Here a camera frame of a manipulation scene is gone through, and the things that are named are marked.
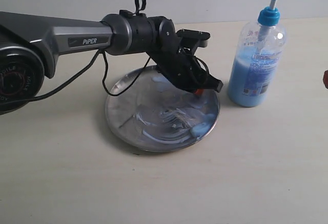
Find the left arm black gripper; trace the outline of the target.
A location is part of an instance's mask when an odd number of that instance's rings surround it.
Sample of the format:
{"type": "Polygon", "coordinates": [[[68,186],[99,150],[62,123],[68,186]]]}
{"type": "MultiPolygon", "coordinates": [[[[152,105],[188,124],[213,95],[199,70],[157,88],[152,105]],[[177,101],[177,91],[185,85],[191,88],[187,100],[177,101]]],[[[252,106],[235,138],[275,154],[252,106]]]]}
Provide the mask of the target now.
{"type": "Polygon", "coordinates": [[[204,90],[220,92],[222,81],[209,72],[207,64],[189,50],[171,53],[151,51],[150,58],[155,61],[158,71],[176,88],[194,93],[201,98],[204,90]]]}

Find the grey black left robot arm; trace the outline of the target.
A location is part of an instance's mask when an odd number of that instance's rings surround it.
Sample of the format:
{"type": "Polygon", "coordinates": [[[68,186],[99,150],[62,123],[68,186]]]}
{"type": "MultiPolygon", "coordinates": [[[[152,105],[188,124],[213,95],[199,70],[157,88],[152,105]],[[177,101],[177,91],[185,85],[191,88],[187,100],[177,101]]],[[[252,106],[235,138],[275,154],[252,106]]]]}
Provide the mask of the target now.
{"type": "Polygon", "coordinates": [[[146,53],[178,89],[200,93],[222,89],[195,56],[207,32],[175,30],[164,16],[121,10],[98,22],[1,12],[1,113],[47,98],[38,92],[52,78],[61,55],[95,51],[102,55],[146,53]]]}

